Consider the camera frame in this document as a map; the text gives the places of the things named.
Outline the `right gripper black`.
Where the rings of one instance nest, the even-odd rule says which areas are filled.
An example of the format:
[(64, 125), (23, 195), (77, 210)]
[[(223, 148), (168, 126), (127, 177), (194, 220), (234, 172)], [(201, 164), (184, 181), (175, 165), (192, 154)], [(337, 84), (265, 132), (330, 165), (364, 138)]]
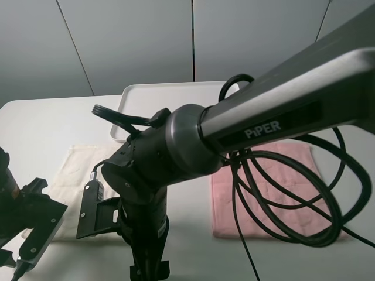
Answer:
[(154, 191), (146, 203), (120, 197), (118, 233), (132, 249), (131, 280), (165, 280), (170, 275), (169, 261), (162, 259), (169, 231), (167, 190)]

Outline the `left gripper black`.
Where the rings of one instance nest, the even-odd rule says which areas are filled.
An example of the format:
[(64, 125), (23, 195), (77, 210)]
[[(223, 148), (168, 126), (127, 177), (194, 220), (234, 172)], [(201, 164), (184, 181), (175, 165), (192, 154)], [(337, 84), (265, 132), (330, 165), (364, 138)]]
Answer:
[(1, 239), (11, 239), (34, 226), (40, 210), (36, 205), (47, 187), (47, 181), (37, 177), (20, 188), (8, 168), (9, 162), (9, 154), (1, 150)]

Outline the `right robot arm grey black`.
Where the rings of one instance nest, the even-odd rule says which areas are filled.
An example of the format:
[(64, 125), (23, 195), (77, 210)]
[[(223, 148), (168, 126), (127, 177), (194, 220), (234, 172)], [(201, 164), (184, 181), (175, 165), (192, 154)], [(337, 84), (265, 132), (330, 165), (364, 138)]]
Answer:
[[(238, 74), (223, 85), (215, 105), (188, 104), (152, 118), (121, 114), (96, 105), (93, 113), (126, 130), (127, 141), (101, 172), (119, 194), (120, 235), (132, 248), (132, 280), (163, 280), (169, 264), (162, 260), (169, 228), (166, 194), (170, 184), (218, 171), (228, 165), (232, 194), (241, 194), (243, 169), (249, 190), (280, 230), (277, 239), (323, 248), (333, 244), (345, 224), (366, 206), (372, 192), (368, 173), (344, 144), (314, 136), (323, 129), (354, 125), (374, 132), (374, 7), (318, 40), (260, 78)], [(253, 147), (283, 139), (320, 146), (349, 167), (362, 184), (355, 205), (343, 214), (331, 188), (302, 163)], [(302, 235), (273, 212), (261, 194), (250, 166), (257, 159), (285, 164), (305, 176), (328, 205), (330, 226)]]

